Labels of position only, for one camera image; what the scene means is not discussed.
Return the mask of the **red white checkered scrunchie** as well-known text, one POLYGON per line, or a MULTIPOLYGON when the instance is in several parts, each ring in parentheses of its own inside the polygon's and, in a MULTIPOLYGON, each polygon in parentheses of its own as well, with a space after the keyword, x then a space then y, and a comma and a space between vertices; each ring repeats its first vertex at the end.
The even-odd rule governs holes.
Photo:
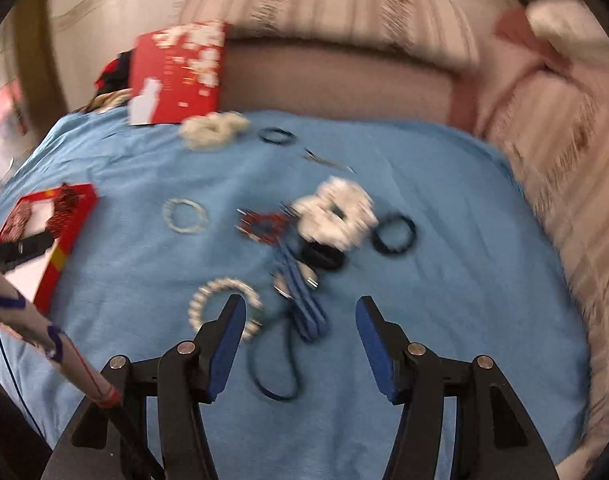
POLYGON ((64 183, 53 200, 53 214, 47 220, 45 229, 55 238, 62 236, 80 202, 80 195, 69 184, 64 183))

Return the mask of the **red tray box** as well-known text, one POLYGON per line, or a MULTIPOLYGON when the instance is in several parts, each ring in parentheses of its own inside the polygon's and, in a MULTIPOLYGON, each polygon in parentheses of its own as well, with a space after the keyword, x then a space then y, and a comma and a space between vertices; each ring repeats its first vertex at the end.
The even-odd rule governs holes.
POLYGON ((91 183, 64 183, 22 196, 0 229, 4 278, 44 315, 97 202, 91 183))

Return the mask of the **striped floral bolster pillow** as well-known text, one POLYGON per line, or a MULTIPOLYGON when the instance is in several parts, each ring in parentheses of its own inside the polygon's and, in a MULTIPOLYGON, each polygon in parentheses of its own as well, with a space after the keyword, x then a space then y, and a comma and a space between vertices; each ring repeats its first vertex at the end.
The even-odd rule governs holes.
POLYGON ((401 52, 470 73, 478 41, 452 0, 178 0, 178 23, 225 21, 237 38, 274 37, 401 52))

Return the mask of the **red floral box lid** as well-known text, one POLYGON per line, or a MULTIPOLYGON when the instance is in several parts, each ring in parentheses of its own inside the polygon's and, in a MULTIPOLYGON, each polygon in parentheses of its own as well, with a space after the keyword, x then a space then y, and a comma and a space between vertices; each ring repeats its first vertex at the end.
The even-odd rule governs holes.
POLYGON ((219 108, 227 24, 175 25, 139 36, 132 52, 129 123, 180 124, 219 108))

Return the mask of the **thick black scrunchie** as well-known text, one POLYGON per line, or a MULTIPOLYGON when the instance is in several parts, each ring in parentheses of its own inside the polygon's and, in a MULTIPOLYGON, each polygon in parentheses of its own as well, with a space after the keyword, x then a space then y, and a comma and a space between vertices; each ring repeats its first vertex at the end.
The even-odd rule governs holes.
POLYGON ((301 261, 313 269, 335 272, 345 263, 344 252, 336 247, 318 242, 303 242, 300 249, 301 261))

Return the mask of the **silver hair clip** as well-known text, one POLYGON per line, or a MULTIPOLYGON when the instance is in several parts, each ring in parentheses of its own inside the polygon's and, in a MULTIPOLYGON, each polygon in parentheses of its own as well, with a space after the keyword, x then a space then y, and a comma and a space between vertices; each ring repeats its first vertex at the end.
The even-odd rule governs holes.
POLYGON ((341 162, 334 162, 333 160, 319 157, 310 150, 304 151, 303 158, 306 160, 310 160, 310 162, 315 162, 315 164, 321 166, 336 168, 342 171, 350 172, 350 174, 355 174, 355 170, 351 166, 341 164, 341 162))

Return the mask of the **white dotted scrunchie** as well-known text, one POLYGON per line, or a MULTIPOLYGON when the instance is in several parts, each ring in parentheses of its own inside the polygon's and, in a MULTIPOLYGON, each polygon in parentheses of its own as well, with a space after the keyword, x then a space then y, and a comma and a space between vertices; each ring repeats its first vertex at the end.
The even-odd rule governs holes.
POLYGON ((379 224, 374 202, 364 188, 338 177, 330 177, 313 194, 298 198, 289 208, 303 240, 341 252, 359 247, 379 224))

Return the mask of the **red polka dot scrunchie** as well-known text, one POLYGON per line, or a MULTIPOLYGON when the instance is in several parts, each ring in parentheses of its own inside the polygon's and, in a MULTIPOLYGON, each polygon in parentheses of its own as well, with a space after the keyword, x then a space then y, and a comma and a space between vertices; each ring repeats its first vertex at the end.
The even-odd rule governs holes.
POLYGON ((0 242, 15 243, 24 236, 29 220, 32 216, 30 202, 19 202, 10 212, 0 232, 0 242))

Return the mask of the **black and red clothes pile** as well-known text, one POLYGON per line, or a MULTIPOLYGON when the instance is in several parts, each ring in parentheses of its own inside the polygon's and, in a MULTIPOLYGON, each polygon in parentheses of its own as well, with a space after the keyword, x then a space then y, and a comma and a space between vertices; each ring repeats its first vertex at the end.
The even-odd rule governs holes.
POLYGON ((96 96, 130 88, 132 50, 121 52, 108 63, 95 81, 96 96))

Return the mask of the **white cloth bundle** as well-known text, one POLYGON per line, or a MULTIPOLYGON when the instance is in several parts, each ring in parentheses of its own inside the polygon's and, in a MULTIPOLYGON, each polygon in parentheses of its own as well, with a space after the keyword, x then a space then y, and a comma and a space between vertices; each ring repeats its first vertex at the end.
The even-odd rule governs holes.
POLYGON ((533 34, 566 58, 609 65, 609 37, 582 0, 535 0, 525 8, 533 34))

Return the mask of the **cream knitted scrunchie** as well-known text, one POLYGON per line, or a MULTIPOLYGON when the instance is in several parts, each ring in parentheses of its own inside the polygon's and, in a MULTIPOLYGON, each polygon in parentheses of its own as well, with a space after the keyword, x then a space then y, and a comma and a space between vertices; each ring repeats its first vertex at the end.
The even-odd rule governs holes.
POLYGON ((213 151, 233 143, 249 127, 249 120, 238 113, 213 112, 185 119, 178 134, 192 151, 213 151))

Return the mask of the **blue striped strap watch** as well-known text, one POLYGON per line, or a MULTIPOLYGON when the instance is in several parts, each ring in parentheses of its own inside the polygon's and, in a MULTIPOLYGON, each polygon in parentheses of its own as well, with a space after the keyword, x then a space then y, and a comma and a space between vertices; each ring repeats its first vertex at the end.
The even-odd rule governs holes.
POLYGON ((286 290, 288 318, 297 334, 308 344, 324 338, 330 330, 326 311, 314 297, 298 260, 283 240, 277 240, 275 246, 275 270, 286 290))

